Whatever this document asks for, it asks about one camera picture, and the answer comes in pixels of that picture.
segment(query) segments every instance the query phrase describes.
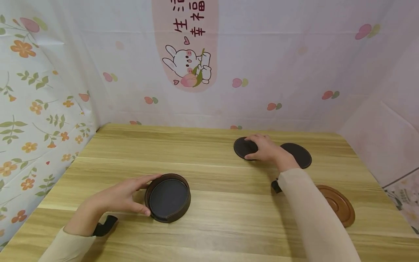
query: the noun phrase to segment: orange flower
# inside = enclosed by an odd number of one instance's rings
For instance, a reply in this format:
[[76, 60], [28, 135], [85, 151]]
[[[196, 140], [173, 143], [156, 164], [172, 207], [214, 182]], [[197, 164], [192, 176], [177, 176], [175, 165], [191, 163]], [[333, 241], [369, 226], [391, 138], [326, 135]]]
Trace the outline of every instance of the orange flower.
[[65, 105], [66, 107], [70, 107], [70, 106], [74, 105], [74, 103], [70, 100], [67, 100], [66, 102], [64, 102], [62, 104]]
[[41, 114], [42, 106], [38, 105], [36, 102], [32, 102], [32, 106], [30, 106], [29, 109], [36, 114]]
[[7, 161], [3, 164], [3, 167], [0, 167], [0, 174], [3, 173], [3, 176], [9, 176], [12, 173], [12, 171], [16, 170], [17, 168], [17, 165], [12, 165], [12, 162]]
[[21, 183], [22, 190], [27, 190], [28, 188], [34, 187], [34, 179], [27, 178], [24, 182]]
[[23, 147], [22, 150], [25, 151], [26, 153], [30, 153], [31, 151], [35, 151], [36, 147], [38, 146], [37, 143], [31, 143], [31, 142], [27, 142]]
[[71, 154], [64, 154], [64, 155], [62, 155], [62, 159], [61, 159], [61, 161], [69, 161], [70, 160], [70, 158], [71, 158]]
[[70, 139], [67, 132], [61, 133], [60, 136], [62, 136], [63, 141]]
[[16, 222], [22, 222], [23, 220], [25, 220], [28, 216], [25, 215], [25, 210], [21, 210], [18, 212], [18, 215], [12, 218], [12, 223], [16, 223]]
[[19, 52], [19, 55], [23, 58], [28, 58], [29, 55], [34, 57], [36, 56], [36, 53], [32, 51], [32, 46], [30, 43], [23, 43], [20, 40], [14, 41], [15, 45], [11, 46], [10, 49], [12, 49], [13, 52]]
[[79, 135], [75, 140], [77, 141], [77, 144], [80, 144], [83, 141], [83, 138]]
[[54, 148], [54, 147], [56, 147], [56, 145], [54, 144], [54, 142], [51, 142], [51, 144], [49, 144], [49, 145], [47, 146], [47, 148]]

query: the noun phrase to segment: cartoon bunny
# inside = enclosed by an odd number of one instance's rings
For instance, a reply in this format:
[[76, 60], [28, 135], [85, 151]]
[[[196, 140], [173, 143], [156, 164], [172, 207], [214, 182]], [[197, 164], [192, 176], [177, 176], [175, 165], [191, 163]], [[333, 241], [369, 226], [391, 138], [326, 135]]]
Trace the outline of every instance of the cartoon bunny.
[[198, 67], [195, 75], [198, 75], [199, 72], [202, 71], [202, 83], [208, 84], [210, 82], [210, 53], [204, 52], [202, 56], [197, 57], [193, 50], [176, 51], [171, 45], [166, 45], [166, 50], [173, 57], [173, 61], [169, 58], [163, 58], [163, 63], [179, 77], [184, 78], [186, 75], [192, 74], [194, 68]]

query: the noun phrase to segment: leather coaster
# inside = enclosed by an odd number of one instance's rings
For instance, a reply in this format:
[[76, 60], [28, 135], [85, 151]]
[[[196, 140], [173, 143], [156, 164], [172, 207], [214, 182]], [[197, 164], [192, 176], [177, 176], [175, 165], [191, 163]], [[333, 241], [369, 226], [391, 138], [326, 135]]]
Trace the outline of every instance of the leather coaster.
[[162, 223], [180, 219], [191, 204], [191, 192], [186, 179], [178, 174], [164, 174], [153, 180], [145, 191], [145, 206], [151, 216]]
[[335, 211], [343, 226], [345, 228], [352, 226], [355, 222], [355, 210], [349, 200], [332, 187], [319, 185], [317, 188]]
[[244, 140], [246, 137], [241, 137], [234, 142], [234, 152], [241, 158], [245, 159], [244, 157], [248, 154], [253, 154], [258, 151], [258, 146], [253, 141], [246, 141]]
[[311, 155], [304, 147], [294, 143], [285, 143], [281, 147], [294, 156], [301, 169], [308, 168], [311, 165]]

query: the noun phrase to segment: floral wallpaper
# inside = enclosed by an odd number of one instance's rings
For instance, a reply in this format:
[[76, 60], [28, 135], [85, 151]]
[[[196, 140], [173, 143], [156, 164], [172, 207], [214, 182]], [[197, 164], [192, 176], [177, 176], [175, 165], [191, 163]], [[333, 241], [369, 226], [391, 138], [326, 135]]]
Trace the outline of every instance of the floral wallpaper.
[[96, 131], [90, 95], [64, 85], [37, 44], [41, 17], [0, 15], [0, 250]]

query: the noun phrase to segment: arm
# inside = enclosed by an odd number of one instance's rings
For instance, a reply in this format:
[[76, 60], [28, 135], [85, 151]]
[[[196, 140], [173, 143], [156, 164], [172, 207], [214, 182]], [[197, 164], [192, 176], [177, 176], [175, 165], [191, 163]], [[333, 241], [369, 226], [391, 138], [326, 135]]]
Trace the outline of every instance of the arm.
[[341, 221], [309, 175], [294, 157], [269, 136], [252, 135], [258, 151], [246, 159], [272, 161], [280, 172], [278, 185], [291, 206], [304, 249], [310, 262], [360, 262], [358, 253]]
[[96, 237], [92, 236], [101, 216], [111, 212], [134, 212], [150, 216], [150, 210], [134, 202], [133, 194], [161, 174], [127, 179], [86, 199], [39, 259], [40, 262], [81, 261]]

